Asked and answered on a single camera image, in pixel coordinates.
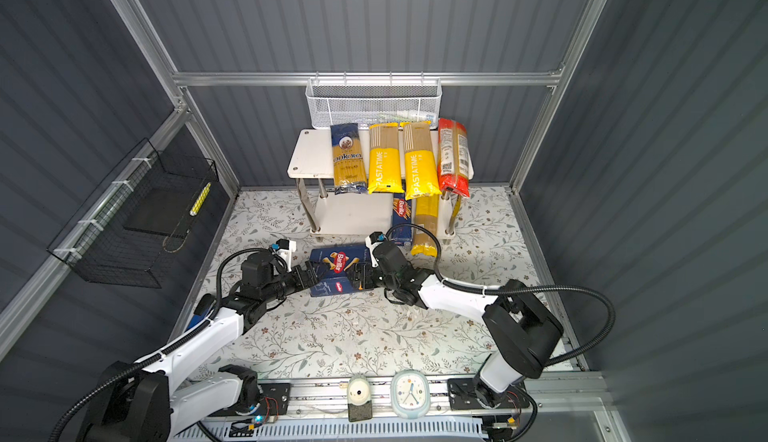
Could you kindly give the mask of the yellow spaghetti bag back side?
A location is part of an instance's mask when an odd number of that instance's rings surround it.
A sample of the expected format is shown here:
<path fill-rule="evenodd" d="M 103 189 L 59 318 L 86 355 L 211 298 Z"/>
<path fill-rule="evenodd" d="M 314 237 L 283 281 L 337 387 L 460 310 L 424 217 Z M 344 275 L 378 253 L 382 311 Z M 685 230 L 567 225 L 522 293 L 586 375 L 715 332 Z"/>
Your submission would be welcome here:
<path fill-rule="evenodd" d="M 411 254 L 428 257 L 437 256 L 437 244 L 424 230 L 437 235 L 437 221 L 439 213 L 439 195 L 420 197 L 413 200 L 412 223 L 421 227 L 421 230 L 413 230 Z"/>

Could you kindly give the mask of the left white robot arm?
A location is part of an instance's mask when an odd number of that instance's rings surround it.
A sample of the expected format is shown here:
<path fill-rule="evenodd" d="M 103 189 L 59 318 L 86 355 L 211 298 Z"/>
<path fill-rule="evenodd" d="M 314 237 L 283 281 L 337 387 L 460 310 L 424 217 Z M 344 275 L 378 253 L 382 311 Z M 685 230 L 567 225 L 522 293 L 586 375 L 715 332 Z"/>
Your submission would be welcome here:
<path fill-rule="evenodd" d="M 288 268 L 276 253 L 253 249 L 255 276 L 241 281 L 191 330 L 128 365 L 106 370 L 91 394 L 78 431 L 80 441 L 167 441 L 218 411 L 260 415 L 268 406 L 255 371 L 228 364 L 187 385 L 203 362 L 247 333 L 288 296 L 319 281 L 311 263 Z"/>

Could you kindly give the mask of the large blue Barilla pasta box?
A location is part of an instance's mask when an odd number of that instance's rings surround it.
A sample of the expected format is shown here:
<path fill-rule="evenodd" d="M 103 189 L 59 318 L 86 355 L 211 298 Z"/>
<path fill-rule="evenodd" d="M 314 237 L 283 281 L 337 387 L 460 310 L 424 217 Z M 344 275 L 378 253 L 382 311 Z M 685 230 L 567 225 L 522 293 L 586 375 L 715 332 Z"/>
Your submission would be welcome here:
<path fill-rule="evenodd" d="M 310 289 L 312 297 L 365 290 L 361 273 L 370 265 L 370 251 L 364 244 L 315 248 L 310 253 L 309 262 L 318 277 L 318 283 Z"/>

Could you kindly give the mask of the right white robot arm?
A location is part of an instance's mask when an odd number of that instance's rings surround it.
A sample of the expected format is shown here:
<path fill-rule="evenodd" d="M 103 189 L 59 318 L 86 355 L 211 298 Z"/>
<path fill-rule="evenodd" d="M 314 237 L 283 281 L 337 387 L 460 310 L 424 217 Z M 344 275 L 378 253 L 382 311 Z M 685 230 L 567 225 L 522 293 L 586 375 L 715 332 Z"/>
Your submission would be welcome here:
<path fill-rule="evenodd" d="M 369 253 L 369 262 L 346 271 L 353 284 L 382 288 L 396 303 L 450 312 L 486 327 L 496 351 L 481 365 L 471 389 L 482 406 L 497 407 L 510 386 L 541 376 L 563 327 L 536 295 L 492 295 L 446 280 L 434 270 L 414 267 L 389 241 L 375 243 Z"/>

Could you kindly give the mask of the blue yellow spaghetti bag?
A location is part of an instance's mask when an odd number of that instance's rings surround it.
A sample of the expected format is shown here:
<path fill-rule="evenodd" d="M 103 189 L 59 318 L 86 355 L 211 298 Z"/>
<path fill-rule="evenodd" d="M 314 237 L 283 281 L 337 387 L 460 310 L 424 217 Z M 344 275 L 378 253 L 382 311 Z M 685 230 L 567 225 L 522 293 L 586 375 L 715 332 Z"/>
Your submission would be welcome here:
<path fill-rule="evenodd" d="M 336 195 L 367 192 L 367 175 L 356 124 L 331 127 L 334 192 Z"/>

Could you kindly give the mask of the narrow blue Barilla spaghetti box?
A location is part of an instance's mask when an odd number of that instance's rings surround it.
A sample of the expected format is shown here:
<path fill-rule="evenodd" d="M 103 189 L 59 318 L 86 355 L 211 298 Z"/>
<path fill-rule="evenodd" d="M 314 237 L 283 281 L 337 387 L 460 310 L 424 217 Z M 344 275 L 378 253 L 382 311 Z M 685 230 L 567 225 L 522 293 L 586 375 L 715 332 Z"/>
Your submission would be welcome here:
<path fill-rule="evenodd" d="M 393 227 L 390 239 L 398 246 L 408 246 L 412 243 L 413 229 L 412 223 L 412 205 L 405 199 L 404 194 L 394 194 L 391 226 Z"/>

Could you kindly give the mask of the yellow Pastatime spaghetti bag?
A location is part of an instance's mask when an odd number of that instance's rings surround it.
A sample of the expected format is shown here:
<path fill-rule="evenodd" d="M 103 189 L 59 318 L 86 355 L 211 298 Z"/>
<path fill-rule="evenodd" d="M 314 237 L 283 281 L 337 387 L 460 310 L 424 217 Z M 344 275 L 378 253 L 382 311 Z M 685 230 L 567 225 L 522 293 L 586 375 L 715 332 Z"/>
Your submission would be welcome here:
<path fill-rule="evenodd" d="M 405 199 L 439 195 L 435 156 L 433 153 L 430 124 L 413 122 L 403 125 L 405 163 Z"/>
<path fill-rule="evenodd" d="M 369 181 L 368 193 L 403 194 L 399 125 L 385 123 L 369 129 Z"/>

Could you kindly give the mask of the red spaghetti bag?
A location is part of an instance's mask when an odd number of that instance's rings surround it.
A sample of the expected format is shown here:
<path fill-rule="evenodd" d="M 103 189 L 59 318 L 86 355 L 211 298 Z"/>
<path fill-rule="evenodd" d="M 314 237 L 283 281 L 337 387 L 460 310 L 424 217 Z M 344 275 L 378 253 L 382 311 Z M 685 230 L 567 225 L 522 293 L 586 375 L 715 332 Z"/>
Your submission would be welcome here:
<path fill-rule="evenodd" d="M 470 153 L 466 128 L 456 121 L 440 119 L 438 142 L 438 181 L 441 191 L 469 198 Z"/>

